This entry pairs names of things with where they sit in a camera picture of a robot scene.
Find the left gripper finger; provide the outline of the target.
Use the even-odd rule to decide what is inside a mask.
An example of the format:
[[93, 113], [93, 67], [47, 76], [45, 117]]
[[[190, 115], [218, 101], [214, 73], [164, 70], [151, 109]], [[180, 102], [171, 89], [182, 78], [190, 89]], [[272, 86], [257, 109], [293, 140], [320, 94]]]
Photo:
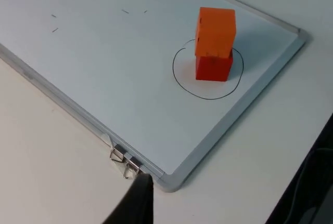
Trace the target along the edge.
[[153, 179], [139, 174], [104, 223], [153, 223]]

